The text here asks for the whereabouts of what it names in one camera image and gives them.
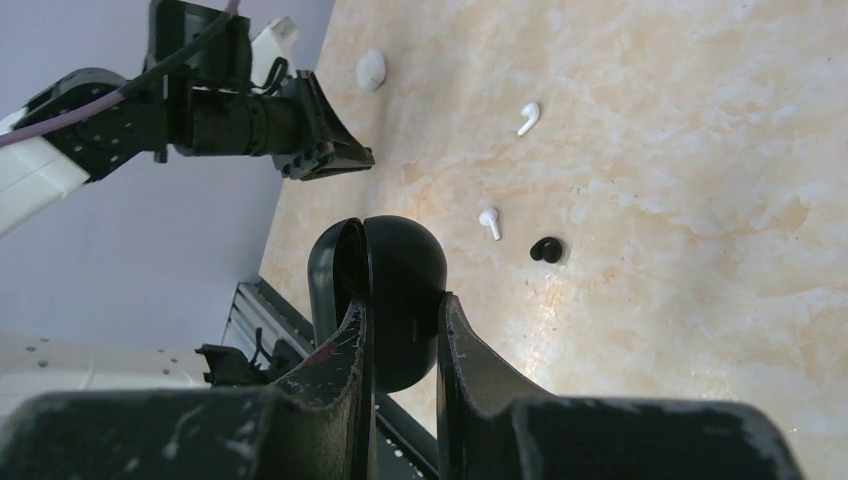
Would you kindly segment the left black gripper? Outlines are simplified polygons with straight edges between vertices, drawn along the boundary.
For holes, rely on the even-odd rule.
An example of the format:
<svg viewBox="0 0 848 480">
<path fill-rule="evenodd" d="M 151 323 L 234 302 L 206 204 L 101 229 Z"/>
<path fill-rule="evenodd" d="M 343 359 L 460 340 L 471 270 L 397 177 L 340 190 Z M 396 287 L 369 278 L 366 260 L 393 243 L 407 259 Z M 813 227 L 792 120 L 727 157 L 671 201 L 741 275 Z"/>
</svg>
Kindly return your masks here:
<svg viewBox="0 0 848 480">
<path fill-rule="evenodd" d="M 344 126 L 317 76 L 296 70 L 281 34 L 250 36 L 234 2 L 216 10 L 187 1 L 149 5 L 145 93 L 153 103 L 145 147 L 186 157 L 272 158 L 283 177 L 309 181 L 370 170 L 373 152 Z"/>
</svg>

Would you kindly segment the black earbud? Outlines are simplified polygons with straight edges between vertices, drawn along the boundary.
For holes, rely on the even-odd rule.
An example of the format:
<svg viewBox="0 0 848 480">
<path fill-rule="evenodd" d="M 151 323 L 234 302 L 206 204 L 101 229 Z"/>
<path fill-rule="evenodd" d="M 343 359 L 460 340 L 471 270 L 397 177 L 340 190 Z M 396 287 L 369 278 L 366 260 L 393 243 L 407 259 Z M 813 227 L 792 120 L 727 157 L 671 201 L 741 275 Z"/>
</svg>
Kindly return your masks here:
<svg viewBox="0 0 848 480">
<path fill-rule="evenodd" d="M 544 261 L 556 264 L 561 260 L 565 252 L 564 244 L 556 237 L 543 237 L 536 241 L 530 251 L 530 257 L 534 261 Z"/>
</svg>

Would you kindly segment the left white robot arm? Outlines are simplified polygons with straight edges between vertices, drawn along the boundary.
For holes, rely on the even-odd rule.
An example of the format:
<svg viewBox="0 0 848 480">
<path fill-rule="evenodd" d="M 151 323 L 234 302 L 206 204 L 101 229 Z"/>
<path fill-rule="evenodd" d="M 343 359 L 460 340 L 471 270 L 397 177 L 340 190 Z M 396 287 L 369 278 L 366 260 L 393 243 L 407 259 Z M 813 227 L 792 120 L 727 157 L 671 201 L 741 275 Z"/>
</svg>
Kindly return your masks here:
<svg viewBox="0 0 848 480">
<path fill-rule="evenodd" d="M 141 73 L 79 69 L 1 123 L 1 230 L 149 152 L 272 159 L 290 180 L 366 171 L 372 151 L 343 126 L 315 74 L 294 68 L 287 18 L 251 36 L 237 2 L 154 1 Z M 122 350 L 1 334 L 1 415 L 58 391 L 250 385 L 264 376 L 238 349 Z"/>
</svg>

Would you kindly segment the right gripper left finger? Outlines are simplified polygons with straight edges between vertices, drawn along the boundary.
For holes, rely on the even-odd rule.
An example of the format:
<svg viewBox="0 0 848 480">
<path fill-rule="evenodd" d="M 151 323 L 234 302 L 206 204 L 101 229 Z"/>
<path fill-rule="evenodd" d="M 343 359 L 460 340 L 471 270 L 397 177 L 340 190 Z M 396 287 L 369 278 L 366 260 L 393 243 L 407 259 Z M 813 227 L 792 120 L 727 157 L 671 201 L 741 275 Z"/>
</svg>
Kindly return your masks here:
<svg viewBox="0 0 848 480">
<path fill-rule="evenodd" d="M 371 311 L 353 299 L 340 326 L 365 330 L 364 374 L 371 389 Z M 1 430 L 5 479 L 244 479 L 242 440 L 256 433 L 258 407 L 247 389 L 78 391 L 24 402 Z"/>
</svg>

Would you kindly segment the black earbud charging case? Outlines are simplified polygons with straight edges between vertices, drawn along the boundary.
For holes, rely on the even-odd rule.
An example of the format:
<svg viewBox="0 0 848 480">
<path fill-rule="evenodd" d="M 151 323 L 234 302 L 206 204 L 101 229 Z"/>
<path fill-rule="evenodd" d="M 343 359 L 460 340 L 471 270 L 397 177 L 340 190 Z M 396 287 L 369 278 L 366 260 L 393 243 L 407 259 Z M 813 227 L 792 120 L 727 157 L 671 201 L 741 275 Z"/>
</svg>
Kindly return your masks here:
<svg viewBox="0 0 848 480">
<path fill-rule="evenodd" d="M 339 221 L 313 245 L 307 281 L 318 344 L 335 333 L 353 298 L 366 300 L 377 392 L 405 390 L 431 370 L 447 262 L 425 227 L 393 215 Z"/>
</svg>

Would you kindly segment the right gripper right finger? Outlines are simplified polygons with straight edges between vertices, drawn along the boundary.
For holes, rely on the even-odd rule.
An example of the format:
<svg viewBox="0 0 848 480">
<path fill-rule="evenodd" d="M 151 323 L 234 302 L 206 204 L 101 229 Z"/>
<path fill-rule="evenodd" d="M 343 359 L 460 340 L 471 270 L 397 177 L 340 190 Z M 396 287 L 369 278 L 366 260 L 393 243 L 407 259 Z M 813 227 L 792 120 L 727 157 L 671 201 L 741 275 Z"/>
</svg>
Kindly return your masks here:
<svg viewBox="0 0 848 480">
<path fill-rule="evenodd" d="M 799 479 L 760 410 L 724 401 L 554 395 L 472 329 L 446 293 L 438 334 L 443 479 Z"/>
</svg>

